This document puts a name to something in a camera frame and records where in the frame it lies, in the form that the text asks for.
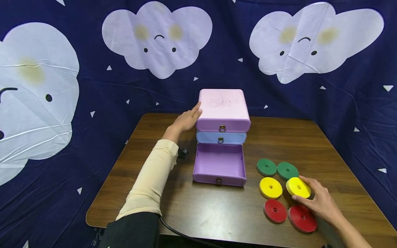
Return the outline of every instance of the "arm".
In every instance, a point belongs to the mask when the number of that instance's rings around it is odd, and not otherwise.
[[[180,115],[157,142],[129,192],[115,222],[109,223],[99,248],[158,247],[160,199],[178,154],[179,136],[201,115],[200,102]]]
[[[161,215],[160,199],[168,175],[176,164],[178,140],[182,132],[190,130],[201,115],[200,102],[181,114],[169,126],[142,166],[137,180],[129,192],[126,203],[116,220],[133,213],[150,212]]]
[[[357,229],[343,216],[327,188],[315,179],[302,176],[299,178],[309,185],[314,191],[315,197],[313,200],[309,200],[300,196],[292,196],[292,199],[310,208],[316,215],[333,226],[347,248],[371,248]]]

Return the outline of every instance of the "red disc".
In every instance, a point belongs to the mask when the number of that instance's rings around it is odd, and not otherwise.
[[[270,199],[263,205],[263,212],[266,217],[273,223],[280,224],[287,218],[287,210],[281,202]]]
[[[288,210],[288,219],[295,229],[303,233],[312,233],[317,229],[316,219],[302,204],[293,205]]]

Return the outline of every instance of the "beige sleeve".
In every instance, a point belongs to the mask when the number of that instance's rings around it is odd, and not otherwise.
[[[116,220],[133,213],[150,212],[161,215],[160,199],[168,175],[178,155],[178,145],[159,140],[146,159]]]

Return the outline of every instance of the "drawer handle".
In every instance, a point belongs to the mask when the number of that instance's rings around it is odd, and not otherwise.
[[[225,126],[225,125],[220,125],[220,126],[219,126],[219,131],[220,131],[221,133],[226,132],[226,126]]]

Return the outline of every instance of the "yellow disc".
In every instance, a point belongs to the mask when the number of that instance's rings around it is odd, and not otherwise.
[[[265,177],[259,183],[259,191],[268,199],[277,199],[283,193],[283,188],[274,178]]]
[[[312,194],[309,186],[299,177],[292,177],[289,179],[286,186],[288,193],[292,196],[297,195],[303,198],[308,198]]]

